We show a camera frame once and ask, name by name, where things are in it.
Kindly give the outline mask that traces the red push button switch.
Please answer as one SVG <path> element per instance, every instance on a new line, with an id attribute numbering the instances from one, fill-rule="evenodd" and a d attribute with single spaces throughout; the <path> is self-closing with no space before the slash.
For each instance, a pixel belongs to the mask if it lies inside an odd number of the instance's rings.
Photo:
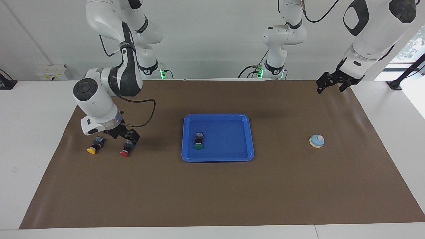
<path id="1" fill-rule="evenodd" d="M 120 155 L 123 157 L 129 157 L 130 153 L 132 152 L 134 148 L 134 142 L 131 140 L 126 140 L 123 149 L 120 151 Z"/>

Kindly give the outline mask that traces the yellow push button switch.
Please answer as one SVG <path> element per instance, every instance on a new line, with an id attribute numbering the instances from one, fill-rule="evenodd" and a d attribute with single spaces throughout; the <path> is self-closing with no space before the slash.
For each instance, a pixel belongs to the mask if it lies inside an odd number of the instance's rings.
<path id="1" fill-rule="evenodd" d="M 105 144 L 105 139 L 103 137 L 96 137 L 93 142 L 92 145 L 87 148 L 88 153 L 91 154 L 96 154 L 101 148 L 103 148 Z"/>

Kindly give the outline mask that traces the light blue call bell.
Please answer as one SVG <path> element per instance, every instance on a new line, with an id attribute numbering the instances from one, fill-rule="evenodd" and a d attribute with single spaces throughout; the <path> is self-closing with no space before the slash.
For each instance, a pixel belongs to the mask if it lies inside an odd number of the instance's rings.
<path id="1" fill-rule="evenodd" d="M 322 135 L 316 134 L 309 138 L 309 142 L 314 148 L 322 148 L 325 144 L 325 139 Z"/>

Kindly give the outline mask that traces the blue plastic tray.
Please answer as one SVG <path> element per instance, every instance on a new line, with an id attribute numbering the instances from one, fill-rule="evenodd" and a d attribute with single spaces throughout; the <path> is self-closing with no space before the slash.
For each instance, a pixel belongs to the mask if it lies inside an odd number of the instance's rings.
<path id="1" fill-rule="evenodd" d="M 195 133 L 203 132 L 196 150 Z M 183 121 L 182 159 L 186 162 L 247 162 L 254 158 L 249 117 L 242 113 L 189 114 Z"/>

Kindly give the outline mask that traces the brown table mat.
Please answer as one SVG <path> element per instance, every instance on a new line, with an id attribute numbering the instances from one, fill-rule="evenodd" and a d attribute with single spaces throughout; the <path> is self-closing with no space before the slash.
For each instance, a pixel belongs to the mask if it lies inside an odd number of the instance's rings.
<path id="1" fill-rule="evenodd" d="M 314 81 L 146 81 L 152 121 L 128 157 L 122 140 L 87 153 L 76 107 L 20 224 L 61 227 L 241 226 L 424 222 L 351 89 Z M 192 163 L 183 121 L 195 113 L 249 117 L 254 158 Z M 309 138 L 322 135 L 322 148 Z"/>

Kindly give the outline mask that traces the black stand foot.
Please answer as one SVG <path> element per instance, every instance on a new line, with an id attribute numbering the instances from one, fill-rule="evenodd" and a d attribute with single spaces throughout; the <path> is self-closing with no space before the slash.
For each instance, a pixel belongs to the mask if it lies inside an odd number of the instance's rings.
<path id="1" fill-rule="evenodd" d="M 0 68 L 0 90 L 11 90 L 17 84 L 7 72 Z"/>

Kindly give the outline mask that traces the white wall socket box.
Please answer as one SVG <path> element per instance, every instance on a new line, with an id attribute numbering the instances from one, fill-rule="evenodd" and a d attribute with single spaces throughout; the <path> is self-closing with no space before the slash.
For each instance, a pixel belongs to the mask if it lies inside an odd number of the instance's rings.
<path id="1" fill-rule="evenodd" d="M 60 64 L 39 66 L 36 76 L 44 81 L 67 81 L 70 78 L 66 66 Z"/>

